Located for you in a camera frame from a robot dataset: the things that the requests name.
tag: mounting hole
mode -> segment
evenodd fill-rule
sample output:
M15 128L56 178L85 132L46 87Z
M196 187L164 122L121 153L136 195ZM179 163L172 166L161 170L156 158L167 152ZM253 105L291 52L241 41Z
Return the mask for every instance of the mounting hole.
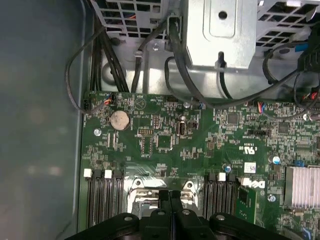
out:
M225 20L228 17L228 14L225 11L221 11L218 16L221 20Z

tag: silver metal panel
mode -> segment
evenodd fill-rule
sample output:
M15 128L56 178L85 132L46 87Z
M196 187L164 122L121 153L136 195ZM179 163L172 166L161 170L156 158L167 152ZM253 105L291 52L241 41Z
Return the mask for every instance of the silver metal panel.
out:
M228 68L247 69L256 50L257 0L185 4L182 41L190 66L213 68L223 52Z
M76 233L81 118L69 103L64 68L90 34L86 16L80 0L1 2L1 240ZM83 58L71 69L75 96L88 74Z
M132 84L134 77L135 58L134 51L138 49L140 44L139 39L127 41L125 44L121 44L115 47L115 52L119 57L119 60L126 71L126 80L129 88ZM153 50L153 45L159 46L158 50ZM146 51L144 51L144 57L142 62L142 71L137 88L138 93L149 94L168 94L165 83L164 62L172 56L171 52L164 50L165 41L154 40L148 44ZM297 68L297 60L280 60L271 59L269 61L270 71L272 74L281 79L289 72ZM225 82L226 86L234 98L242 98L253 93L259 92L270 85L263 75L262 71L262 56L254 56L251 61L248 70L239 72L226 72ZM179 72L176 67L175 61L169 63L170 69L170 83L174 89L190 95L188 92ZM189 69L191 78L199 90L207 97L224 98L220 87L219 74L217 71L209 71L203 69ZM289 85L293 86L294 79L292 79ZM305 73L300 81L300 86L317 86L318 79L317 74ZM102 88L106 91L116 91L117 88L114 85L107 84L102 80ZM268 99L276 98L289 98L292 94L283 89L278 89L273 94L264 96Z

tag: gray plastic panel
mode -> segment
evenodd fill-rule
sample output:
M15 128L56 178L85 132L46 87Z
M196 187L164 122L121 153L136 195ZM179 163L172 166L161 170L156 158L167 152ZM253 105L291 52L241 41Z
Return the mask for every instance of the gray plastic panel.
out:
M80 0L1 2L0 240L62 240L77 231L81 118L64 69L91 34L89 17ZM77 98L86 62L72 65Z

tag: green circuit board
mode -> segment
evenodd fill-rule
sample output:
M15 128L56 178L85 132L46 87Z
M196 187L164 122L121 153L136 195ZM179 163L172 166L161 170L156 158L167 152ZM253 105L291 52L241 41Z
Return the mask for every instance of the green circuit board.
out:
M313 239L320 233L318 209L295 214L284 203L286 167L319 164L318 121L302 116L270 119L259 113L257 101L218 110L184 105L169 95L88 92L86 107L101 104L110 94L111 104L84 116L81 175L84 169L99 174L119 171L123 182L118 212L127 211L128 181L132 184L135 178L152 179L153 184L160 181L161 187L171 190L181 190L186 181L192 181L201 211L206 174L219 178L219 173L226 173L238 182L237 217L279 233L283 227L297 232L308 229ZM290 102L260 102L272 116L301 111ZM256 184L241 186L243 178ZM80 231L88 226L89 188L88 178L81 176Z

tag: silver heatsink fins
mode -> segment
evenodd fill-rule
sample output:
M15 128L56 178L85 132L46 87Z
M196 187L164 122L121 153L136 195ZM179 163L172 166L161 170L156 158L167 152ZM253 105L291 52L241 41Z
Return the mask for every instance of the silver heatsink fins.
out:
M287 167L284 204L291 208L320 208L320 168Z

